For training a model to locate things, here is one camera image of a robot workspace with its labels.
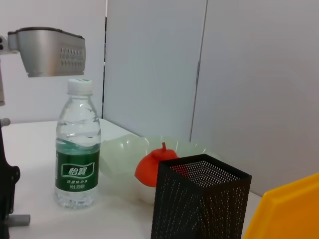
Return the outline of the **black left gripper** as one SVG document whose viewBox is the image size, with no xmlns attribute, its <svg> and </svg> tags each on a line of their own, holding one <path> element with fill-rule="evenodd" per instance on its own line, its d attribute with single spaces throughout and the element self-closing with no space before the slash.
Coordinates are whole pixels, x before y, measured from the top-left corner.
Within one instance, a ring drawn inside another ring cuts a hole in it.
<svg viewBox="0 0 319 239">
<path fill-rule="evenodd" d="M 9 228 L 15 226 L 13 213 L 15 185 L 20 168 L 8 164 L 5 156 L 2 129 L 0 130 L 0 238 L 9 239 Z"/>
</svg>

